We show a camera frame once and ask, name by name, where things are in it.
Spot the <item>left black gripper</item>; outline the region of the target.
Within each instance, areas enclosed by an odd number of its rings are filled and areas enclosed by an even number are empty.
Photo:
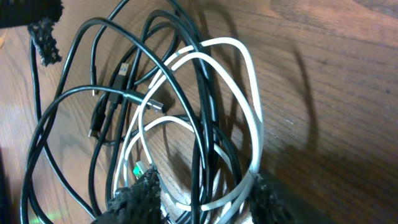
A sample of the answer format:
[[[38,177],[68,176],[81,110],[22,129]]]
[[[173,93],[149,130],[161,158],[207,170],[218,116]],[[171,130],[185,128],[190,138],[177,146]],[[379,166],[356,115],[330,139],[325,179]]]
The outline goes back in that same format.
[[[52,31],[62,11],[61,0],[1,0],[1,28],[28,25],[41,64],[55,64],[61,62],[62,57]]]

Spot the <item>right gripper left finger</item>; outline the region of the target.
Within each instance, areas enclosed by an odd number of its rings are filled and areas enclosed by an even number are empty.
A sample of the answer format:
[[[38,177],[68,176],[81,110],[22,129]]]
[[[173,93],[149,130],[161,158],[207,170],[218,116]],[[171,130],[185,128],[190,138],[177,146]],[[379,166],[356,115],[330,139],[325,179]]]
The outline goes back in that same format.
[[[93,224],[158,224],[160,211],[160,180],[152,166],[133,185],[116,191],[108,209]]]

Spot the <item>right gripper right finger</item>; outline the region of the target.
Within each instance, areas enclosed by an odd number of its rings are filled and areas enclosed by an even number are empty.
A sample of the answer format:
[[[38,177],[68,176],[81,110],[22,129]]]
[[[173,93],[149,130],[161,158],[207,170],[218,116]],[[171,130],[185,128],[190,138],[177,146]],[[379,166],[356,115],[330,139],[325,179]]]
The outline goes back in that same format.
[[[257,174],[248,198],[254,224],[297,224],[299,221],[287,210],[270,179]]]

